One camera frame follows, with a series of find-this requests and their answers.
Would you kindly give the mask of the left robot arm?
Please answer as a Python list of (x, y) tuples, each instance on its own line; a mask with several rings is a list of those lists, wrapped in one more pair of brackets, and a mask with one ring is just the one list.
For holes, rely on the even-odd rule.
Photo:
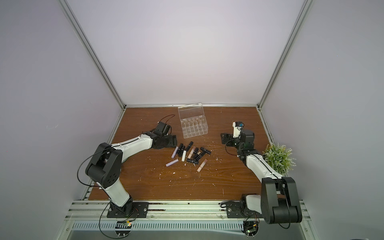
[(133, 198), (125, 190), (120, 173), (122, 164), (133, 155), (149, 149), (174, 148), (177, 137), (170, 134), (171, 126), (158, 122), (156, 128), (114, 145), (100, 144), (88, 163), (85, 173), (108, 195), (110, 209), (116, 215), (128, 216), (133, 212)]

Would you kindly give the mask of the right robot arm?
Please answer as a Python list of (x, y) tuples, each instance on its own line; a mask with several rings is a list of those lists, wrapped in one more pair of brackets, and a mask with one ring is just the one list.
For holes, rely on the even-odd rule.
[(222, 144), (234, 147), (237, 157), (261, 182), (259, 195), (242, 195), (237, 202), (225, 202), (231, 217), (235, 213), (248, 218), (260, 213), (267, 224), (293, 224), (303, 219), (296, 182), (275, 171), (254, 149), (255, 134), (250, 130), (221, 133)]

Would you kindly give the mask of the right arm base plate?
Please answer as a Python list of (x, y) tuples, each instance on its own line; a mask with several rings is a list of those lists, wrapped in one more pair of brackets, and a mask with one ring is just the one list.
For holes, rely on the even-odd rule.
[(260, 212), (248, 209), (245, 203), (240, 201), (224, 201), (220, 203), (220, 207), (225, 210), (227, 218), (229, 219), (246, 219), (263, 216)]

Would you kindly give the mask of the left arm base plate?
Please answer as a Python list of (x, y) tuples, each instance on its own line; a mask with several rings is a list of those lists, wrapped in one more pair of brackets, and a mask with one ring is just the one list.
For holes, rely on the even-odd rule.
[(130, 202), (118, 207), (110, 202), (107, 218), (146, 218), (148, 213), (148, 202)]

